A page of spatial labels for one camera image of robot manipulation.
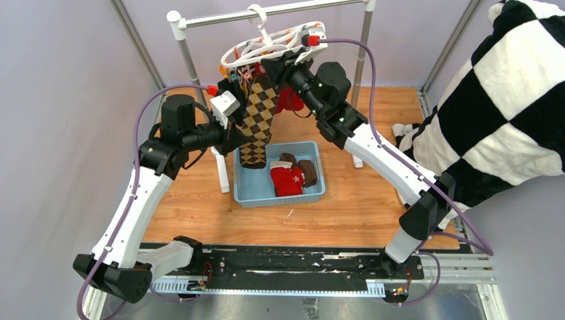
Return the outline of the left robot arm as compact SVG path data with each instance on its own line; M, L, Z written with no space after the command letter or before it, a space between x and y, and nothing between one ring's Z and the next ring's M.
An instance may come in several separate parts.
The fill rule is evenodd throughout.
M131 180L110 225L90 254L79 254L73 269L90 286L128 303L139 302L153 281L175 269L197 275L204 267L202 243L184 236L149 253L138 252L157 205L189 154L215 148L226 155L246 143L233 113L238 99L225 91L207 109L189 95L171 95L148 139L135 142Z

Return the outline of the red snowflake christmas sock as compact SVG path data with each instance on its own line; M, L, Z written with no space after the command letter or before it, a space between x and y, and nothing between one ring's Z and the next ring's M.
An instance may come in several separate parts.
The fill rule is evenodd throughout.
M288 197L303 194L304 175L302 170L294 168L292 170L292 177L288 182L273 183L275 188L275 195L277 197Z

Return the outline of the brown argyle sock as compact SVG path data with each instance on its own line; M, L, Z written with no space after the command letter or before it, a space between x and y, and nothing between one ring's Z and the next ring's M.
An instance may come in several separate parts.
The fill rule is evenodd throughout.
M247 169L262 169L267 164L266 146L279 102L279 92L266 75L257 75L249 88L241 131L247 143L239 147L239 163Z

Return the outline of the red white-cuffed christmas sock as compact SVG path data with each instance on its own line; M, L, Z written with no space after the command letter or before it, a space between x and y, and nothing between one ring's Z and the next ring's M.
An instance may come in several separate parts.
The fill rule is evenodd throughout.
M291 163L285 161L272 161L270 175L273 183L288 182L292 177Z

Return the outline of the light blue plastic basket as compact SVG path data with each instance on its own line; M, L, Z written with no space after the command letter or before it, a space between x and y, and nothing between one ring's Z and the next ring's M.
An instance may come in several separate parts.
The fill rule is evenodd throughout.
M315 182L307 187L306 171L292 167L281 155L289 153L297 161L313 165ZM234 152L235 201L241 207L266 207L319 201L326 191L318 145L314 141L270 144L266 148L267 164L262 169L241 165L239 152Z

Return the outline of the brown sock striped cuff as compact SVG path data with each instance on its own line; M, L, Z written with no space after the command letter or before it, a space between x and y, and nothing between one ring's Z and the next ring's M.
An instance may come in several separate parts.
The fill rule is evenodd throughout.
M316 173L314 163L311 160L302 159L298 161L297 165L304 175L302 187L307 188L316 185L318 182L318 175Z

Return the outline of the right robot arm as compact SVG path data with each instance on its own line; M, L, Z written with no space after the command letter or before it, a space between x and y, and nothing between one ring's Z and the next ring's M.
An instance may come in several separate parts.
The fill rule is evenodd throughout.
M291 88L312 111L327 141L373 168L406 201L408 209L380 254L378 267L389 278L399 277L407 269L408 258L450 211L454 178L416 164L377 133L373 122L346 100L351 83L339 63L323 63L316 73L292 57L263 59L260 64L273 85Z

